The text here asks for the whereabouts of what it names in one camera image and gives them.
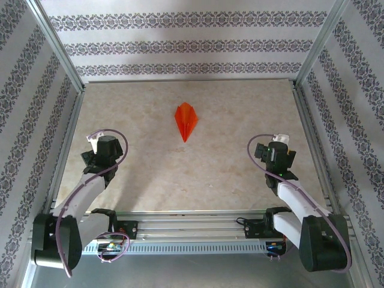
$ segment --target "orange origami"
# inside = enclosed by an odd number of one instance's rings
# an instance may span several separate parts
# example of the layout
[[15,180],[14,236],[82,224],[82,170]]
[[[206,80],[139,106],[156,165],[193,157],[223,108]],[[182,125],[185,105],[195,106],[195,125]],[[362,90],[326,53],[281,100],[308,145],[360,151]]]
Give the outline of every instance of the orange origami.
[[175,114],[176,123],[178,124],[181,137],[186,142],[196,126],[198,118],[192,106],[188,103],[182,103]]

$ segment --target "patterned wallpaper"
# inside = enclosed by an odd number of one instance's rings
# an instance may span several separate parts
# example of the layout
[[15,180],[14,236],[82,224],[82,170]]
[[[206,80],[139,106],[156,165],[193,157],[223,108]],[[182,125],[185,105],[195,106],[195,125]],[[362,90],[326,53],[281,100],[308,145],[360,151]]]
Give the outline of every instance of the patterned wallpaper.
[[351,1],[301,87],[375,287],[384,286],[384,9]]
[[293,79],[334,0],[41,3],[88,82]]
[[0,18],[0,287],[14,287],[77,92],[23,0],[1,0]]

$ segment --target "black clamp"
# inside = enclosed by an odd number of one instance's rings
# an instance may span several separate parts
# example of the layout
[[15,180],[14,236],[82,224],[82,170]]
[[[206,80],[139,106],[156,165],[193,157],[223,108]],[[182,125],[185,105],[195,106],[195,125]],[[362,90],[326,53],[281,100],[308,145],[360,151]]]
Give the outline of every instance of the black clamp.
[[283,234],[274,228],[274,215],[281,212],[291,212],[287,207],[268,208],[263,219],[237,218],[236,222],[244,227],[246,239],[283,238]]

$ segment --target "floral striped wallpaper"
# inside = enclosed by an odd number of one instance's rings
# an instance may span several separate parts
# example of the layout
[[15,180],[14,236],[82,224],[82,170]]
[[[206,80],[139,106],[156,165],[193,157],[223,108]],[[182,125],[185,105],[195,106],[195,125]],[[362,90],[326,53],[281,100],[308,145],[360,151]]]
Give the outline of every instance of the floral striped wallpaper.
[[374,287],[384,286],[384,8],[351,1],[301,87]]
[[77,92],[23,0],[0,1],[0,287],[14,287]]
[[88,82],[294,79],[334,0],[41,3]]

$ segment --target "cable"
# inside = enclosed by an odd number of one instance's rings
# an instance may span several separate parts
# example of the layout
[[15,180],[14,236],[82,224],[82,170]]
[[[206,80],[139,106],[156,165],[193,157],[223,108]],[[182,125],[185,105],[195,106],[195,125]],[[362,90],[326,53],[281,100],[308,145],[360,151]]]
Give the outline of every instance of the cable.
[[123,255],[125,254],[125,252],[128,251],[128,248],[129,248],[130,245],[131,245],[131,241],[130,241],[129,236],[128,236],[126,233],[122,233],[122,232],[104,232],[104,233],[98,235],[98,236],[96,237],[96,239],[98,239],[98,238],[100,238],[100,237],[111,236],[111,235],[120,235],[120,236],[126,237],[126,239],[128,240],[128,244],[127,244],[127,245],[125,246],[125,248],[120,252],[120,254],[116,255],[114,258],[109,259],[109,260],[105,260],[105,259],[103,258],[103,254],[104,254],[104,252],[107,251],[106,249],[103,250],[103,251],[101,252],[100,255],[97,255],[97,257],[99,257],[100,260],[101,260],[102,262],[112,263],[113,261],[118,260],[121,256],[123,256]]
[[96,177],[99,177],[100,175],[102,174],[105,174],[109,171],[111,171],[112,169],[118,167],[123,161],[124,159],[127,157],[127,154],[128,154],[128,140],[127,138],[121,133],[119,132],[118,130],[115,130],[115,129],[100,129],[100,130],[97,130],[96,132],[93,132],[91,135],[89,135],[88,137],[93,137],[94,135],[96,135],[97,133],[99,132],[105,132],[105,131],[110,131],[110,132],[114,132],[118,135],[120,135],[123,139],[124,139],[124,142],[125,142],[125,152],[124,152],[124,155],[121,157],[121,159],[113,166],[103,170],[103,171],[100,171],[98,172],[97,174],[95,174],[94,176],[90,177],[89,179],[87,179],[84,183],[80,184],[76,189],[75,191],[68,197],[67,201],[65,201],[62,209],[60,210],[60,213],[58,215],[58,219],[57,219],[57,222],[56,222],[56,227],[55,227],[55,238],[56,238],[56,244],[57,244],[57,247],[58,247],[58,252],[59,252],[59,255],[60,255],[60,259],[61,259],[61,262],[64,266],[64,270],[65,270],[65,273],[67,273],[67,276],[69,278],[72,277],[72,270],[71,268],[69,267],[68,265],[68,262],[66,261],[65,259],[65,255],[64,255],[64,250],[63,250],[63,247],[62,247],[62,242],[61,242],[61,237],[60,237],[60,224],[61,224],[61,220],[62,220],[62,216],[63,214],[66,212],[66,210],[68,209],[68,206],[69,204],[71,203],[71,201],[74,199],[74,197],[79,193],[79,191],[88,183],[90,183],[92,180],[94,180]]
[[253,136],[249,142],[248,142],[248,145],[247,145],[247,153],[248,153],[248,156],[249,158],[252,160],[253,164],[256,165],[256,167],[258,167],[261,171],[263,171],[265,174],[269,175],[269,176],[272,176],[278,180],[280,180],[282,183],[284,184],[287,184],[289,186],[291,186],[293,189],[295,189],[296,191],[298,191],[301,196],[311,205],[311,207],[317,212],[320,214],[321,217],[324,218],[324,220],[327,222],[327,224],[330,226],[330,228],[332,229],[332,231],[335,233],[336,237],[339,239],[341,245],[343,246],[344,248],[344,251],[346,253],[346,256],[347,256],[347,265],[344,269],[341,269],[341,270],[332,270],[333,272],[336,272],[336,273],[346,273],[348,272],[348,270],[350,269],[351,265],[352,265],[352,257],[350,255],[350,251],[348,249],[348,246],[345,242],[345,240],[343,239],[342,235],[340,234],[340,232],[336,229],[336,227],[333,225],[333,223],[328,219],[328,217],[323,213],[323,211],[321,211],[321,209],[319,209],[316,204],[306,195],[306,193],[304,191],[301,190],[300,187],[296,186],[295,184],[289,182],[288,180],[285,180],[284,178],[280,177],[280,176],[277,176],[267,170],[265,170],[262,166],[260,166],[256,160],[252,157],[251,155],[251,152],[250,152],[250,146],[251,146],[251,143],[254,139],[256,138],[259,138],[259,137],[263,137],[263,136],[266,136],[266,137],[274,137],[273,134],[260,134],[260,135],[256,135],[256,136]]

